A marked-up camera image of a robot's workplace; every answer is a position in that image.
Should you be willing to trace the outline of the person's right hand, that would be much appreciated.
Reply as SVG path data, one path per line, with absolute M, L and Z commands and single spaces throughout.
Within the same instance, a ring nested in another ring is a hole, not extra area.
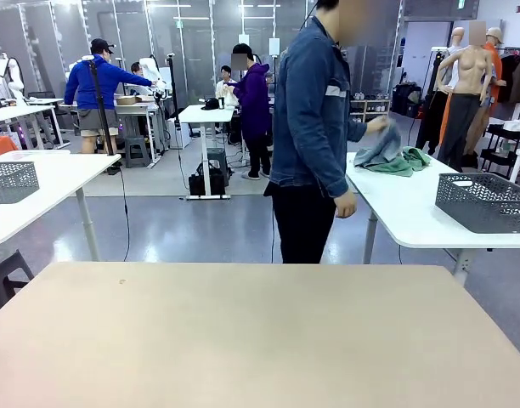
M 357 199 L 351 190 L 347 190 L 343 195 L 334 199 L 336 204 L 336 216 L 338 218 L 349 218 L 357 210 Z

